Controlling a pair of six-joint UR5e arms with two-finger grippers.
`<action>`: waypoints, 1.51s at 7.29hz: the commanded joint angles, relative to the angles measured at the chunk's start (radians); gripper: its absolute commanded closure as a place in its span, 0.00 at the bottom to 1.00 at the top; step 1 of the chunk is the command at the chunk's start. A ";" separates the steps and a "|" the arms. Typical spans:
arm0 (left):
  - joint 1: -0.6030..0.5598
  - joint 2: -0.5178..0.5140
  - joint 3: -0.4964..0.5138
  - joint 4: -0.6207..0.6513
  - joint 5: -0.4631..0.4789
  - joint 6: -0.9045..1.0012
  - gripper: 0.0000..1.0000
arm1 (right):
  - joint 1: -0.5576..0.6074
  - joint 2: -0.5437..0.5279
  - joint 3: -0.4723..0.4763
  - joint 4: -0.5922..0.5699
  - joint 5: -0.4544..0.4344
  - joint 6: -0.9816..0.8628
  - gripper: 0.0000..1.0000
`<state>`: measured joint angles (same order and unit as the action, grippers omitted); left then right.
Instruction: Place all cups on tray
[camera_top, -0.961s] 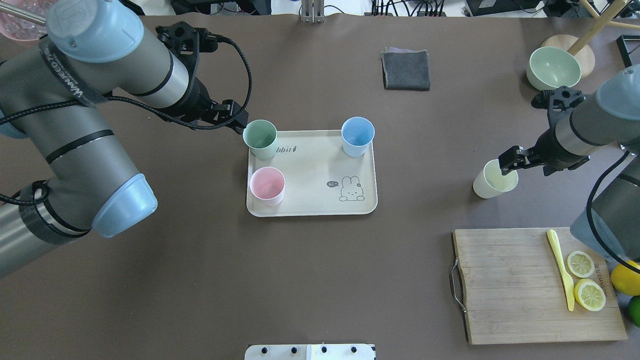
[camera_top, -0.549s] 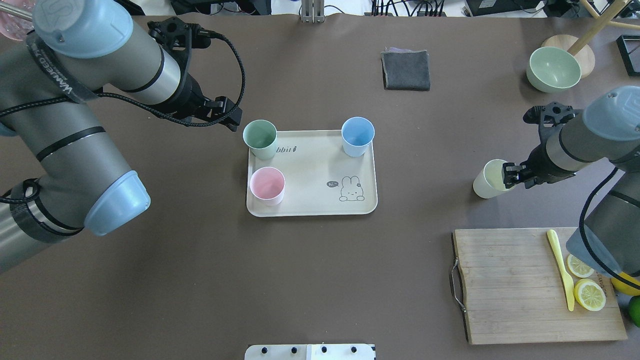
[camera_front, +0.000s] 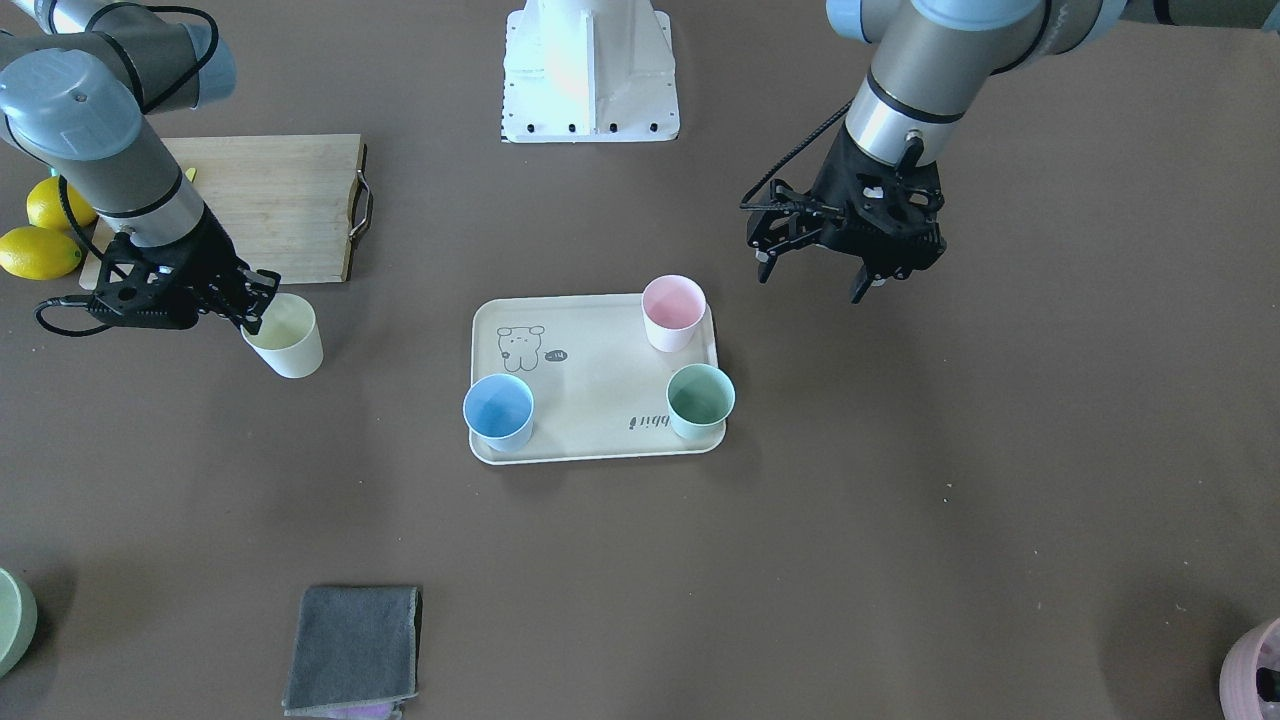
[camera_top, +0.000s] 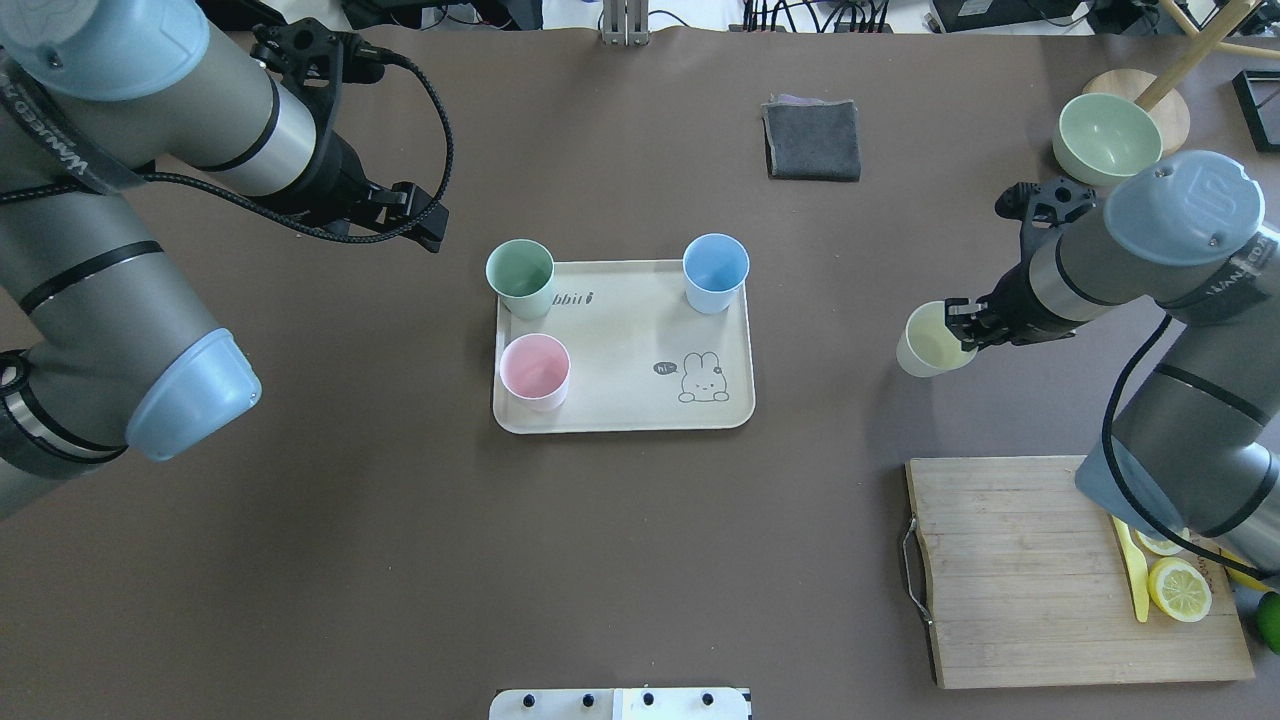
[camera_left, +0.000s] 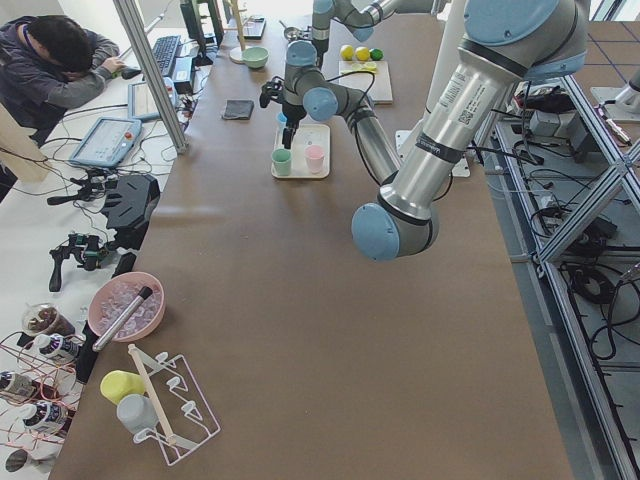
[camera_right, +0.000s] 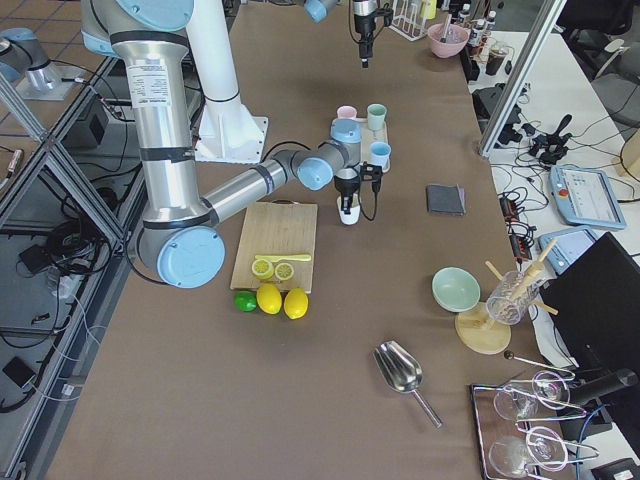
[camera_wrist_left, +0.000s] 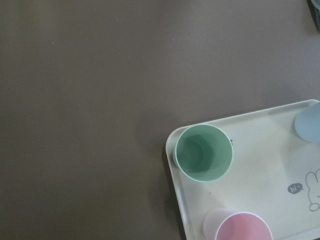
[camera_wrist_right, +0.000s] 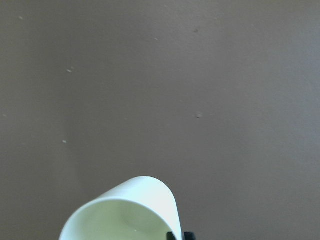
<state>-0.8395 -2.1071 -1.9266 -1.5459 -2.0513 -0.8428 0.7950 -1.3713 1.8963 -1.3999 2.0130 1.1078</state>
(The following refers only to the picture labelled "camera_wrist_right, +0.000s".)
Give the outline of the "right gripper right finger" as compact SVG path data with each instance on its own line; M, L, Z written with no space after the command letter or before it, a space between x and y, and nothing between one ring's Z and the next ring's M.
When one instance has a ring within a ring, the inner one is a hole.
M183 239L184 240L195 240L195 233L194 232L184 232L183 233Z

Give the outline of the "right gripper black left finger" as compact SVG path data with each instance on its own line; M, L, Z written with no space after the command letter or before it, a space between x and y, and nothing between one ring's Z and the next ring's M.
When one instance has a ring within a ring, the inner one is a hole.
M172 232L166 234L166 240L175 240L175 236Z

